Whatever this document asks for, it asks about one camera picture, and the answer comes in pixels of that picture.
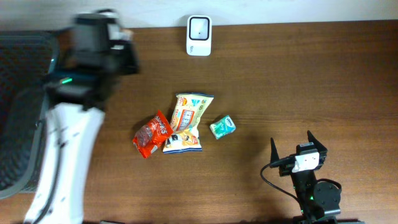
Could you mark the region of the yellow snack bag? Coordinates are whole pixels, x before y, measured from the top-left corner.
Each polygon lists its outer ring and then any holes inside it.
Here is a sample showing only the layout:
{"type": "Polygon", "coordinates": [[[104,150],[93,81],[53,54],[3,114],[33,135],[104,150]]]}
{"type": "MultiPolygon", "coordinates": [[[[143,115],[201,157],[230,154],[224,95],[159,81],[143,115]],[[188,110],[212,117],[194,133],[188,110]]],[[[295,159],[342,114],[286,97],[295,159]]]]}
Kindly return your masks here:
{"type": "Polygon", "coordinates": [[[201,117],[214,99],[204,93],[176,94],[175,106],[170,125],[173,134],[165,141],[164,154],[202,151],[198,125],[201,117]]]}

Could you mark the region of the green tissue pack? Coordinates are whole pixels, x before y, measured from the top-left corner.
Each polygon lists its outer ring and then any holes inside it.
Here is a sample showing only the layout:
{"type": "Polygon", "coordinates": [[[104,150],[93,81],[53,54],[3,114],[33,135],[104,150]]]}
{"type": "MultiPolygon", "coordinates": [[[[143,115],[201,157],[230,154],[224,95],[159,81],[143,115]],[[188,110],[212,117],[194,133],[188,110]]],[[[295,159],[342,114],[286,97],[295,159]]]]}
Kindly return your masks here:
{"type": "Polygon", "coordinates": [[[236,125],[229,115],[210,125],[210,130],[216,139],[220,139],[236,130],[236,125]]]}

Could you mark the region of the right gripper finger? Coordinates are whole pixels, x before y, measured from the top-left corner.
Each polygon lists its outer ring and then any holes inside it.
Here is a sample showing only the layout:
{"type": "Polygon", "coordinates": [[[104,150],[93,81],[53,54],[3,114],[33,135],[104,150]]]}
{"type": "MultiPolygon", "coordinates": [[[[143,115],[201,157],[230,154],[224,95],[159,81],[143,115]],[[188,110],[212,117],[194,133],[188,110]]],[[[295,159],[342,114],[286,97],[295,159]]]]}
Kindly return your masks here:
{"type": "Polygon", "coordinates": [[[277,161],[279,161],[279,154],[277,152],[277,148],[274,142],[274,139],[271,138],[271,159],[270,163],[275,164],[277,161]]]}
{"type": "Polygon", "coordinates": [[[310,130],[307,131],[307,137],[308,141],[314,144],[318,152],[327,152],[327,148],[315,138],[315,136],[310,132],[310,130]]]}

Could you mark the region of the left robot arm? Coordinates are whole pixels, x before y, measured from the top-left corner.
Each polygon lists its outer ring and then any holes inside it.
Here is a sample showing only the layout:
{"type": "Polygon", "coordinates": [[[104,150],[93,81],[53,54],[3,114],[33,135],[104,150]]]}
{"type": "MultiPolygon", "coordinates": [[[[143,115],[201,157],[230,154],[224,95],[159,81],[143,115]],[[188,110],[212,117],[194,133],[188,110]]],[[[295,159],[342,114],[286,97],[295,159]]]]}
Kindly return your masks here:
{"type": "Polygon", "coordinates": [[[72,46],[44,78],[45,150],[26,223],[83,223],[85,184],[106,103],[119,77],[139,72],[133,33],[113,9],[74,17],[72,46]]]}

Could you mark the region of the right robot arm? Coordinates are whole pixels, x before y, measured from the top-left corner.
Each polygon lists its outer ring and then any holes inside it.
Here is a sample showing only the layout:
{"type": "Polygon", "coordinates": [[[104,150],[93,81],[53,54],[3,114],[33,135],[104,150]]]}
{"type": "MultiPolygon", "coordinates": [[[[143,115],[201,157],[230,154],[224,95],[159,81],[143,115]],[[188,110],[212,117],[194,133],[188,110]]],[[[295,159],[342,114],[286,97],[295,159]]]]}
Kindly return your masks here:
{"type": "Polygon", "coordinates": [[[294,223],[336,223],[341,213],[342,186],[330,179],[317,179],[319,170],[327,157],[328,149],[308,131],[308,142],[296,146],[296,153],[280,158],[271,139],[270,168],[278,168],[279,175],[290,176],[301,215],[294,217],[294,223]]]}

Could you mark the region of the red snack bag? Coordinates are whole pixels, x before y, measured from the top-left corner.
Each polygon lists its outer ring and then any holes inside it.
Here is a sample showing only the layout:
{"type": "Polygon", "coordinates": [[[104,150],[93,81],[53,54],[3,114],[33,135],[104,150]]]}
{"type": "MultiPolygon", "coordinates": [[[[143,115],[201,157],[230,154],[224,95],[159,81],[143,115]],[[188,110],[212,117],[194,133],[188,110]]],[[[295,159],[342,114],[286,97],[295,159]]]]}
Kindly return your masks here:
{"type": "Polygon", "coordinates": [[[134,135],[133,145],[147,159],[174,133],[167,118],[158,110],[156,115],[134,135]]]}

